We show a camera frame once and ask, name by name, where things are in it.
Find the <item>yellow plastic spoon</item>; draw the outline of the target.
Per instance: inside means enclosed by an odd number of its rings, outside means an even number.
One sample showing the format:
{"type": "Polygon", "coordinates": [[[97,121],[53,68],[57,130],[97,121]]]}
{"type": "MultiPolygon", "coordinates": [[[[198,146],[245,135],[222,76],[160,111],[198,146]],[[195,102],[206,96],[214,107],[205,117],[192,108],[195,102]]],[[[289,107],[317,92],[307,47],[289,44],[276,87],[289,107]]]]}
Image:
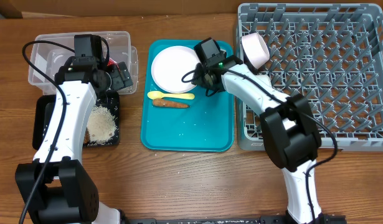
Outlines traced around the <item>yellow plastic spoon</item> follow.
{"type": "Polygon", "coordinates": [[[195,95],[192,93],[163,93],[161,91],[150,91],[148,92],[147,96],[151,100],[163,99],[163,98],[193,100],[195,98],[195,95]]]}

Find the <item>large white plate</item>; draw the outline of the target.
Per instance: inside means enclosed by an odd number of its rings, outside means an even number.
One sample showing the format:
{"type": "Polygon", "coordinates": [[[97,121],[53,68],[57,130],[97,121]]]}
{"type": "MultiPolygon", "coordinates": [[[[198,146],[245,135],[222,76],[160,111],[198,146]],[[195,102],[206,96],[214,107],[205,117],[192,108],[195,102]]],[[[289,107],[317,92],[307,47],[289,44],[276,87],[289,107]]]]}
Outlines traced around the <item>large white plate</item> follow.
{"type": "Polygon", "coordinates": [[[152,78],[160,89],[169,93],[185,93],[196,86],[184,83],[181,78],[195,69],[199,59],[194,50],[185,46],[168,47],[155,56],[152,66],[152,78]]]}

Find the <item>brown sausage stick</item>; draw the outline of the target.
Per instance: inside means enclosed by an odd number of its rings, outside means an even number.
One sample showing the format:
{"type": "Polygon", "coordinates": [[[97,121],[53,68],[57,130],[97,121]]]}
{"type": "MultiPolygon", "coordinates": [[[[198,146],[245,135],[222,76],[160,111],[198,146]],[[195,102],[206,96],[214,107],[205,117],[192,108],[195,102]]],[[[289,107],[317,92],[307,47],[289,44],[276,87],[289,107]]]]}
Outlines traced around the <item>brown sausage stick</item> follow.
{"type": "Polygon", "coordinates": [[[189,105],[185,103],[180,103],[176,101],[164,100],[164,99],[154,99],[153,106],[162,107],[162,108],[175,108],[175,109],[186,109],[189,108],[189,105]]]}

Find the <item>pile of rice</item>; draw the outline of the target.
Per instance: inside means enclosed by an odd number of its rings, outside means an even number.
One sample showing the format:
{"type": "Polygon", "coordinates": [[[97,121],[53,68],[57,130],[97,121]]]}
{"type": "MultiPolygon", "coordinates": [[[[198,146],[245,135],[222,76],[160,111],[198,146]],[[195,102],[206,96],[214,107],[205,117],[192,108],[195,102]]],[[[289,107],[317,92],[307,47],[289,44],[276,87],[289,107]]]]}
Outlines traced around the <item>pile of rice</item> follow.
{"type": "Polygon", "coordinates": [[[105,144],[113,139],[117,125],[106,107],[94,106],[87,123],[89,143],[105,144]]]}

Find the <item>white bowl with rice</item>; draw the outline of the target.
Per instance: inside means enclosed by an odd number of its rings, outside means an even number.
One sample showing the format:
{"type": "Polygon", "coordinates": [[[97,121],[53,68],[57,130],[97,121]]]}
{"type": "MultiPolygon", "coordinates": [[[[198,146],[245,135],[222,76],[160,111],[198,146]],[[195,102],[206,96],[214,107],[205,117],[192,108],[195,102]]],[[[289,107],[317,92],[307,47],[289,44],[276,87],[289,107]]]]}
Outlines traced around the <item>white bowl with rice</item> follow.
{"type": "Polygon", "coordinates": [[[241,38],[241,44],[244,51],[244,62],[255,69],[260,69],[270,59],[270,53],[267,43],[258,33],[252,33],[241,38]]]}

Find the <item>red wrapper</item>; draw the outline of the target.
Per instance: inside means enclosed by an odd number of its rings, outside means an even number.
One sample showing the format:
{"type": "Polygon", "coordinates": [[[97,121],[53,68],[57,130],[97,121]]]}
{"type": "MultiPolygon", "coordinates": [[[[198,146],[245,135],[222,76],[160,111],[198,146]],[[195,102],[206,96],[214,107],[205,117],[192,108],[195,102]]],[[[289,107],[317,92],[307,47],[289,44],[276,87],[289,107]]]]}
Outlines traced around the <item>red wrapper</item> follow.
{"type": "Polygon", "coordinates": [[[107,65],[107,69],[117,70],[118,69],[118,64],[115,61],[113,61],[113,60],[109,60],[108,61],[108,65],[107,65]]]}

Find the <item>brown food chunk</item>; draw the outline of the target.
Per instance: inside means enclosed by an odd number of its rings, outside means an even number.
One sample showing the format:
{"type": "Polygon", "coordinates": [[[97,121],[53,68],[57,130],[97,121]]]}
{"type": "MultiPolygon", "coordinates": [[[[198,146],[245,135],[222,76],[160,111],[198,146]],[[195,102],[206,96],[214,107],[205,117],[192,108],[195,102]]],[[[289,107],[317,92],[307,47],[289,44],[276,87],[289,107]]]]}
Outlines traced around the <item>brown food chunk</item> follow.
{"type": "Polygon", "coordinates": [[[85,136],[83,139],[83,144],[87,144],[89,142],[89,140],[90,140],[90,135],[89,135],[88,129],[86,129],[85,136]]]}

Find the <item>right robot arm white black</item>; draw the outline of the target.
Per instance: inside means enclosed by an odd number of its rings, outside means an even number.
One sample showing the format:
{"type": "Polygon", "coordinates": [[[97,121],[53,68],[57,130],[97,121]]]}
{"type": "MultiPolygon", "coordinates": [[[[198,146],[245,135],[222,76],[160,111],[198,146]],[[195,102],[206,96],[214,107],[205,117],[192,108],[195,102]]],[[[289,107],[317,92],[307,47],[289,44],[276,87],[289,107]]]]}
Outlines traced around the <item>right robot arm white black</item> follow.
{"type": "Polygon", "coordinates": [[[272,87],[265,75],[252,73],[237,57],[213,66],[198,63],[190,82],[206,89],[206,96],[226,91],[258,115],[263,145],[270,160],[283,172],[288,194],[286,215],[292,223],[324,223],[318,204],[314,170],[318,161],[319,130],[328,128],[313,117],[301,94],[287,95],[272,87]]]}

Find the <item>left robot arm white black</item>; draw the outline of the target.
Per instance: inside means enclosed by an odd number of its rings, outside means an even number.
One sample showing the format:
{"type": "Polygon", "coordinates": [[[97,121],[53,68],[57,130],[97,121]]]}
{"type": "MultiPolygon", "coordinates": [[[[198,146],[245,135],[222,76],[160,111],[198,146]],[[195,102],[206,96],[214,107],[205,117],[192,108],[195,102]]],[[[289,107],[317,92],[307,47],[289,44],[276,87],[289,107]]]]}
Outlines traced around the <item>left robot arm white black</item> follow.
{"type": "Polygon", "coordinates": [[[97,98],[130,85],[125,63],[110,63],[108,42],[98,35],[74,37],[74,53],[53,78],[54,109],[31,163],[15,173],[24,200],[19,222],[128,223],[125,213],[99,199],[97,186],[82,165],[87,123],[97,98]]]}

